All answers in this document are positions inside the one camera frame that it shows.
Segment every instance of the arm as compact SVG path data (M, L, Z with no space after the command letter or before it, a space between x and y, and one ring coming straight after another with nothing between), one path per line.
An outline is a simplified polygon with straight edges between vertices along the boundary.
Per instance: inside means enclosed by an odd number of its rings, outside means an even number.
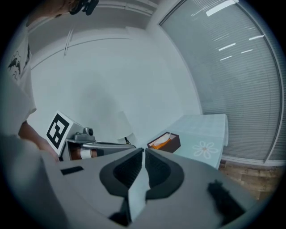
M29 124L27 121L25 121L19 131L19 136L22 139L30 140L34 142L40 150L44 150L49 152L55 161L59 161L57 153L53 150L53 148L50 146L48 141L44 138L42 138Z
M77 3L78 0L45 0L29 15L27 26L41 17L56 17L68 13Z

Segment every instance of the ceiling light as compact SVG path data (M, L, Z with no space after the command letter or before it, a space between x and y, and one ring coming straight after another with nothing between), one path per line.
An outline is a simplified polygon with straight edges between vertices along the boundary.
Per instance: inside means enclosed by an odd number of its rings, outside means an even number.
M262 37L264 37L264 35L256 36L256 37L250 38L248 40L251 41L251 40L254 40L254 39L257 39L257 38L262 38Z
M220 11L221 9L224 9L224 8L226 8L226 7L230 6L230 5L233 5L233 4L237 3L237 2L238 2L238 0L235 0L235 1L234 0L227 0L227 1L225 1L225 2L223 2L221 4L218 4L215 7L211 8L210 10L208 10L206 12L206 14L209 17L210 15Z
M223 37L225 37L225 36L228 36L229 34L225 34L225 35L223 35L223 36L221 36L221 37L219 37L219 38L216 38L214 41L217 41L217 40L219 40L220 38L223 38Z
M196 13L193 13L192 16L195 16L196 14L198 14L199 12L201 12L202 10L204 10L205 8L207 8L207 6L205 6L205 7L202 8L201 10L197 11Z
M236 45L236 43L233 43L233 44L227 45L225 47L222 47L222 48L219 49L219 51L224 50L224 49L229 48L229 47L234 46L234 45Z
M252 51L252 50L253 50L253 49L249 49L249 50L243 51L243 52L241 52L241 54L246 53L246 52L250 52L250 51Z
M221 59L221 61L224 60L224 59L230 58L230 57L232 57L232 55L230 55L230 56L228 56L228 57L226 57L226 58Z

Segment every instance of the hand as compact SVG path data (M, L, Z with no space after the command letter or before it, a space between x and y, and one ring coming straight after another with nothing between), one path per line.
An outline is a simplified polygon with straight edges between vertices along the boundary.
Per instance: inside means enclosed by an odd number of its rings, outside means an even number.
M43 141L39 144L39 148L40 150L44 150L49 152L52 157L54 158L54 160L56 162L59 162L59 156L58 154L54 151L54 149L51 147L51 145L48 143L47 140L43 139Z

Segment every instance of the tissue box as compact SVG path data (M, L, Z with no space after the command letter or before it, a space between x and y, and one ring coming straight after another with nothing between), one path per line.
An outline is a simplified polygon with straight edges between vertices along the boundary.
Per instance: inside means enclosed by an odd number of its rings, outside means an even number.
M166 132L164 134L162 134L161 136L157 137L156 139L154 139L153 141L149 142L147 144L148 148L153 148L152 147L152 143L154 143L157 139L159 139L160 137L164 136L165 134L169 134L170 132ZM160 148L158 148L159 150L163 150L169 153L173 153L175 152L177 149L180 148L181 146L181 142L180 142L180 137L177 134L173 134L171 133L170 135L170 139L165 145L161 146Z

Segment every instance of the black cable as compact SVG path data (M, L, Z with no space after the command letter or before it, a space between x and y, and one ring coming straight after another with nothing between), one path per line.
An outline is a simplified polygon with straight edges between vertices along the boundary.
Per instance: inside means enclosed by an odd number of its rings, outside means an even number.
M126 145L131 145L130 141L128 141L127 137L124 138L126 141Z

